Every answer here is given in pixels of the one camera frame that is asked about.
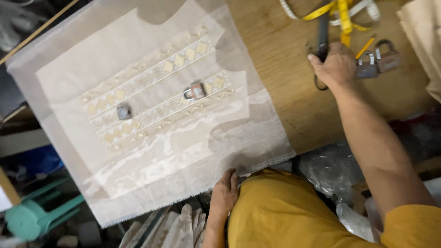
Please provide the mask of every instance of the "yellow pencil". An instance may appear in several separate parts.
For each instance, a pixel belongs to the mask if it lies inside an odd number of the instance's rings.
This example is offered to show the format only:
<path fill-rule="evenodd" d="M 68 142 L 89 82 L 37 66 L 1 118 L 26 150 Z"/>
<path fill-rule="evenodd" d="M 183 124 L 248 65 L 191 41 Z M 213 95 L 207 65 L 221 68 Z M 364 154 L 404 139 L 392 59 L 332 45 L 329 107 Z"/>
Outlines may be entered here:
<path fill-rule="evenodd" d="M 372 37 L 368 40 L 366 45 L 361 49 L 361 51 L 357 54 L 356 59 L 358 59 L 365 51 L 366 49 L 372 44 L 372 42 L 375 40 L 375 37 L 377 37 L 377 34 L 372 35 Z"/>

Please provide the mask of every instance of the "green plastic stool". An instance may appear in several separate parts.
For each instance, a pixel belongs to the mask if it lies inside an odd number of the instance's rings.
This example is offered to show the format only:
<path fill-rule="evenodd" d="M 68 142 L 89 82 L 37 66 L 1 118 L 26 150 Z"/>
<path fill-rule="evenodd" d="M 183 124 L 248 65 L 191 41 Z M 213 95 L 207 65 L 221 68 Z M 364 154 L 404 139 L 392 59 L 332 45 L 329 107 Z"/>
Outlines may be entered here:
<path fill-rule="evenodd" d="M 36 199 L 68 179 L 69 177 L 56 180 L 30 193 L 23 198 L 21 204 L 7 210 L 5 220 L 8 230 L 23 241 L 33 241 L 78 213 L 80 208 L 77 206 L 84 201 L 82 195 L 69 200 L 50 212 L 46 212 L 41 206 L 60 196 L 60 191 L 54 190 Z"/>

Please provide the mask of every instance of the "mustard yellow shirt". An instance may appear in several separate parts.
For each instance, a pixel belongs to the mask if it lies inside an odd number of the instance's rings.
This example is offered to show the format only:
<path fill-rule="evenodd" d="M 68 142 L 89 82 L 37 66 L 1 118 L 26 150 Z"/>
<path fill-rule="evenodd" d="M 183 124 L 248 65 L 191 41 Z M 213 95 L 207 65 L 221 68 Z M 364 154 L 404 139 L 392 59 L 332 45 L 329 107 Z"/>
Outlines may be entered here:
<path fill-rule="evenodd" d="M 305 180 L 267 169 L 241 185 L 228 224 L 230 248 L 441 248 L 441 209 L 390 211 L 381 242 L 348 232 Z"/>

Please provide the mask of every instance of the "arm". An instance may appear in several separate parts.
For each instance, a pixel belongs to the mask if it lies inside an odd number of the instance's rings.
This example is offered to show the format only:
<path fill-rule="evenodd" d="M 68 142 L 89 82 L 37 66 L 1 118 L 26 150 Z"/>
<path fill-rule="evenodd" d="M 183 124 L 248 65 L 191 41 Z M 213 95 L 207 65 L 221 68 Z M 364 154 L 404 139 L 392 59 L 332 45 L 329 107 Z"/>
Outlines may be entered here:
<path fill-rule="evenodd" d="M 347 47 L 332 43 L 324 63 L 313 55 L 308 58 L 334 94 L 349 146 L 383 221 L 386 213 L 402 205 L 436 206 L 398 137 L 357 92 L 352 80 L 355 63 Z"/>
<path fill-rule="evenodd" d="M 227 170 L 219 182 L 214 185 L 202 248 L 225 247 L 225 221 L 239 196 L 237 189 L 239 177 L 234 174 L 235 171 L 236 169 Z"/>

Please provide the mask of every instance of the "embroidered fabric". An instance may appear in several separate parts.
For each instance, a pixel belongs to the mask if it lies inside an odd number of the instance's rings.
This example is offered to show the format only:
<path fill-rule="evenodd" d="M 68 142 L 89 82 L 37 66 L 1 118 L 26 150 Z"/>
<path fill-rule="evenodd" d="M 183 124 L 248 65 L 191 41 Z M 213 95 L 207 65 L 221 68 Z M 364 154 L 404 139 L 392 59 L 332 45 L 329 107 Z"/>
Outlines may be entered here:
<path fill-rule="evenodd" d="M 103 227 L 295 155 L 223 1 L 95 0 L 8 71 Z"/>

